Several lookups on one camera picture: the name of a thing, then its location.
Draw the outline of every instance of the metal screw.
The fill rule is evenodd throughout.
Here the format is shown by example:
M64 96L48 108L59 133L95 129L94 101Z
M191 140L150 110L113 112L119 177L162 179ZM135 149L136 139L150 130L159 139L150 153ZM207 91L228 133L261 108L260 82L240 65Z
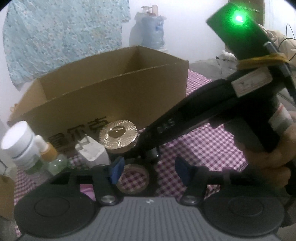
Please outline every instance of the metal screw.
M106 195L101 198L101 201L103 203L113 203L113 202L115 202L115 197L111 196L111 195Z
M182 198L182 201L187 204L193 204L197 202L197 197L195 196L185 196Z

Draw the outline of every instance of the gray ribbed surface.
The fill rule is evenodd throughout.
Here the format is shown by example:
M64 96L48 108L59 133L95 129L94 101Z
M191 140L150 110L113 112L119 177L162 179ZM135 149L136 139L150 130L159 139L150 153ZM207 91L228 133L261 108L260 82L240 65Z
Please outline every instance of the gray ribbed surface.
M44 240L23 236L22 241ZM126 197L114 207L104 207L88 227L51 241L279 241L275 235L241 239L211 227L198 209L179 205L174 198Z

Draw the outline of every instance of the brown cardboard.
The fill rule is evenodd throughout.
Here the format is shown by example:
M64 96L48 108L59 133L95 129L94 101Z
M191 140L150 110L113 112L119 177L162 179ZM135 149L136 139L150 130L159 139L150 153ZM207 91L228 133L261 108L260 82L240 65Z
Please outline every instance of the brown cardboard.
M3 175L0 175L0 216L13 220L13 195L15 182Z
M110 51L67 64L34 81L10 116L60 148L105 123L138 129L185 97L188 61L145 47Z

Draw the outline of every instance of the purple and white gingham fabric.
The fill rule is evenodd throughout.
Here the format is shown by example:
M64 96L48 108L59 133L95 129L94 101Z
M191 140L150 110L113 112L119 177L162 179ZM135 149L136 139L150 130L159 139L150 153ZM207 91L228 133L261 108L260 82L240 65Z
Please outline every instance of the purple and white gingham fabric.
M188 71L186 94L190 94L199 87L211 82L210 79ZM180 197L185 191L180 178L175 172L175 158L183 157L191 165L204 165L213 171L222 171L223 168L243 170L247 163L240 150L234 146L233 136L226 132L222 126L212 129L209 124L199 127L190 133L183 135L160 147L161 158L155 166L158 173L160 187L156 191L157 196ZM79 156L70 158L75 165L81 165ZM139 188L145 182L146 177L140 173L125 173L122 184L128 190ZM31 190L36 187L23 172L18 171L15 187L15 205ZM208 186L207 196L217 192L217 186Z

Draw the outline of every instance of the glowing green led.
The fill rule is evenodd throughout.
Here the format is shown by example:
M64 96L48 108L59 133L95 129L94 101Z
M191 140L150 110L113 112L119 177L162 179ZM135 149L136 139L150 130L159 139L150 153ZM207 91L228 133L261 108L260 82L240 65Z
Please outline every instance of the glowing green led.
M236 24L236 25L243 25L246 21L246 13L242 12L242 11L238 11L236 10L232 16L232 21Z

